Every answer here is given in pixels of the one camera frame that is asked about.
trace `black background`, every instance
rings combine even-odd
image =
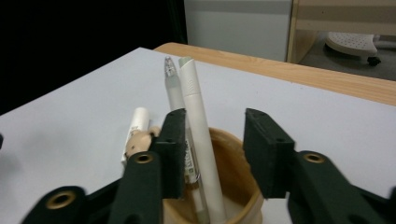
[[[183,0],[2,3],[0,115],[131,50],[187,43]]]

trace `pen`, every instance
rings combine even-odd
[[[195,60],[183,57],[178,60],[180,85],[191,128],[192,142],[204,186],[207,209],[211,224],[225,223],[227,220],[215,154],[207,125],[204,101],[201,94]]]
[[[177,69],[172,59],[165,57],[165,87],[171,110],[185,108]],[[192,142],[190,124],[186,119],[186,157],[185,157],[186,190],[193,202],[193,210],[199,223],[209,223],[202,178]]]

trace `table surface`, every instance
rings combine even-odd
[[[255,108],[287,130],[297,151],[327,155],[352,183],[381,196],[396,185],[394,82],[168,43],[135,49],[0,116],[2,223],[19,223],[52,189],[75,185],[91,193],[121,176],[134,109],[146,107],[150,125],[169,112],[166,55],[197,61],[211,127],[242,139],[245,108]],[[264,223],[290,223],[285,203],[265,201]]]
[[[335,91],[387,105],[396,105],[396,82],[335,72],[294,63],[283,63],[215,49],[178,43],[166,43],[155,50],[177,56],[191,56],[196,61],[260,74]]]

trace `wooden table edge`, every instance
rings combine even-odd
[[[363,77],[173,42],[160,45],[154,50],[179,57],[191,56],[194,60],[203,63],[275,77],[386,105],[396,105],[396,81]]]

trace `white wall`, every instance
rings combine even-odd
[[[184,0],[190,45],[286,61],[291,0]]]

